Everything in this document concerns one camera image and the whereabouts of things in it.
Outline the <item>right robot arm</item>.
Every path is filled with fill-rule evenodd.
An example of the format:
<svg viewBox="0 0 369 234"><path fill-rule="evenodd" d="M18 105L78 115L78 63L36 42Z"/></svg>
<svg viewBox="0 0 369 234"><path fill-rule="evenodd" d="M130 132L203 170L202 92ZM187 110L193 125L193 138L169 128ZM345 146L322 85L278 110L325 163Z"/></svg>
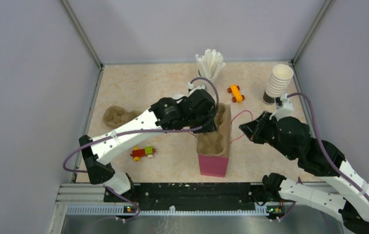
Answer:
<svg viewBox="0 0 369 234"><path fill-rule="evenodd" d="M266 199L299 202L334 217L356 234L369 234L369 185L336 146L313 138L309 126L298 119L277 119L267 111L239 129L253 143L272 146L336 190L335 194L322 192L271 173L262 179Z"/></svg>

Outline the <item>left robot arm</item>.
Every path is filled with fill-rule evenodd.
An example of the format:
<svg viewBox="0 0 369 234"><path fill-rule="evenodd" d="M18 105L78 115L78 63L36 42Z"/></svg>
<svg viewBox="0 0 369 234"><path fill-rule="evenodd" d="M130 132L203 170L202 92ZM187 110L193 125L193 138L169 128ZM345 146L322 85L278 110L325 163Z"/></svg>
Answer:
<svg viewBox="0 0 369 234"><path fill-rule="evenodd" d="M89 182L112 189L121 201L134 195L133 182L127 173L111 165L112 160L128 149L163 133L213 131L217 103L204 89L179 98L163 97L142 114L101 136L79 138L82 158Z"/></svg>

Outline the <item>paper cakes gift bag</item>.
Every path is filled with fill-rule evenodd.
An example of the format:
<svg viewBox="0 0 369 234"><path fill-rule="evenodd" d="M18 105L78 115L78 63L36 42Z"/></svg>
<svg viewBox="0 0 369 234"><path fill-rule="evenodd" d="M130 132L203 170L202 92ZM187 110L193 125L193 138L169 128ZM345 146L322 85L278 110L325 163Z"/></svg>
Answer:
<svg viewBox="0 0 369 234"><path fill-rule="evenodd" d="M248 114L253 119L250 110L242 110L232 115L228 104L219 104L214 117L215 130L195 134L196 172L198 176L225 178L230 163L231 146L244 135L232 136L233 123L242 114Z"/></svg>

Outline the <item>brown pulp cup carrier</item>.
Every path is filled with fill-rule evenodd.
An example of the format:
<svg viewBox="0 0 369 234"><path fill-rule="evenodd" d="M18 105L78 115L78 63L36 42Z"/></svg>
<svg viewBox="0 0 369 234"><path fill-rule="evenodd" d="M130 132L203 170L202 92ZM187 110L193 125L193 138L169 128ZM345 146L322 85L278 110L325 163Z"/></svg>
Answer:
<svg viewBox="0 0 369 234"><path fill-rule="evenodd" d="M120 106L110 106L104 112L102 121L106 126L116 129L135 119L140 114L141 112L137 110L127 111L125 108Z"/></svg>

